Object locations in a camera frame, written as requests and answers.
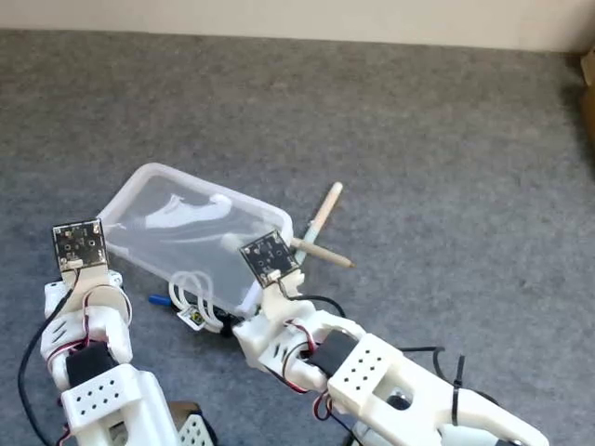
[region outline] black wire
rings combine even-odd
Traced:
[[[337,310],[338,315],[341,318],[346,318],[345,310],[341,307],[334,299],[330,297],[326,297],[324,295],[296,295],[293,297],[288,297],[289,300],[318,300],[320,302],[326,302],[327,304],[332,305]]]
[[[442,346],[423,346],[423,347],[405,347],[405,348],[400,348],[397,347],[400,351],[402,351],[403,353],[417,353],[417,352],[422,352],[422,351],[431,351],[432,352],[432,363],[434,365],[434,371],[436,373],[436,376],[438,376],[440,379],[442,379],[443,381],[446,381],[448,384],[451,384],[450,381],[446,378],[446,375],[443,372],[442,367],[440,366],[440,360],[438,359],[438,355],[440,355],[441,352],[445,351],[445,348]],[[500,403],[491,395],[482,392],[481,390],[476,390],[474,388],[470,388],[469,390],[472,390],[473,392],[477,393],[479,396],[484,397],[485,399],[487,399],[488,401],[492,402],[493,404],[495,404],[496,406],[499,406]]]
[[[445,351],[446,348],[444,348],[442,346],[405,347],[405,348],[397,347],[397,348],[400,351],[402,351],[403,353],[416,353],[419,351],[431,351],[432,352],[431,360],[434,365],[434,371],[436,373],[436,376],[438,376],[443,381],[448,382],[448,380],[446,379],[446,376],[443,373],[443,369],[440,366],[440,361],[438,360],[438,355],[440,355],[441,352]]]
[[[33,408],[31,407],[31,403],[29,402],[29,397],[27,396],[27,389],[25,388],[25,372],[27,371],[27,364],[29,364],[29,358],[31,357],[35,345],[39,341],[39,338],[41,338],[47,326],[54,319],[56,319],[58,313],[60,313],[60,311],[64,308],[64,305],[66,305],[66,302],[73,294],[73,290],[76,284],[78,283],[78,278],[81,274],[81,270],[77,269],[75,274],[76,276],[74,278],[73,287],[70,290],[68,290],[66,295],[64,295],[64,297],[58,302],[56,308],[54,308],[54,311],[52,311],[52,314],[50,314],[49,317],[44,321],[44,323],[42,323],[41,326],[37,329],[37,332],[35,332],[31,341],[29,341],[29,345],[27,346],[27,348],[25,348],[25,352],[22,355],[22,360],[20,361],[19,376],[17,380],[19,386],[20,402],[22,403],[22,407],[25,410],[25,414],[29,419],[31,427],[35,431],[35,434],[37,434],[37,438],[40,439],[41,442],[44,443],[46,446],[54,446],[56,443],[47,437],[47,435],[39,426],[39,422],[35,417],[35,413],[33,412]]]
[[[364,445],[362,444],[362,442],[361,442],[361,441],[360,441],[360,440],[359,440],[359,439],[358,439],[358,438],[355,436],[355,434],[353,433],[353,430],[352,430],[352,429],[351,429],[349,426],[347,426],[345,423],[343,423],[343,421],[339,420],[339,419],[338,419],[338,418],[335,416],[335,414],[334,414],[334,413],[332,413],[332,412],[329,412],[329,414],[330,414],[331,418],[333,418],[333,419],[334,419],[334,420],[335,420],[337,423],[339,423],[341,426],[343,426],[343,428],[344,428],[345,430],[347,430],[347,431],[349,432],[349,434],[350,434],[350,437],[351,437],[352,439],[354,439],[355,441],[357,441],[357,444],[359,444],[360,446],[364,446]]]

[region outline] clear plastic container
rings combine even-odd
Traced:
[[[274,229],[293,237],[282,209],[157,163],[140,167],[98,217],[110,252],[166,281],[202,271],[214,304],[235,315],[253,314],[262,296],[238,248]],[[190,281],[185,289],[198,292]]]

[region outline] circuit board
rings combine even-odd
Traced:
[[[263,288],[299,268],[276,230],[240,248],[240,252]]]
[[[60,271],[107,264],[103,227],[98,218],[55,226],[52,233]]]

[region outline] electronic component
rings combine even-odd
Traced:
[[[240,248],[240,252],[263,288],[299,268],[276,230]]]
[[[94,342],[66,358],[66,371],[71,387],[83,384],[118,365],[105,342]]]
[[[357,341],[348,334],[333,330],[310,356],[308,364],[315,365],[330,377],[345,362],[356,345]]]
[[[107,265],[103,227],[98,218],[55,226],[52,233],[61,272]]]

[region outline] wooden skewer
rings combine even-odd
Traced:
[[[340,267],[344,268],[354,268],[355,264],[346,258],[345,256],[341,256],[337,253],[329,251],[321,246],[318,246],[313,243],[305,242],[301,239],[293,238],[291,239],[291,245],[296,249],[299,249],[305,253],[311,254],[313,256],[317,256],[322,260],[329,261],[334,263],[335,265],[339,265]]]
[[[318,233],[324,226],[324,222],[328,219],[329,214],[333,210],[335,203],[338,200],[338,196],[341,194],[343,190],[343,184],[336,182],[333,184],[331,190],[326,194],[324,198],[323,205],[320,206],[320,209],[316,213],[314,220],[310,223],[310,227],[304,234],[304,242],[306,243],[314,243],[316,241],[316,237],[318,237]],[[304,259],[306,258],[306,251],[305,249],[298,249],[296,252],[296,261],[301,265],[304,263]]]

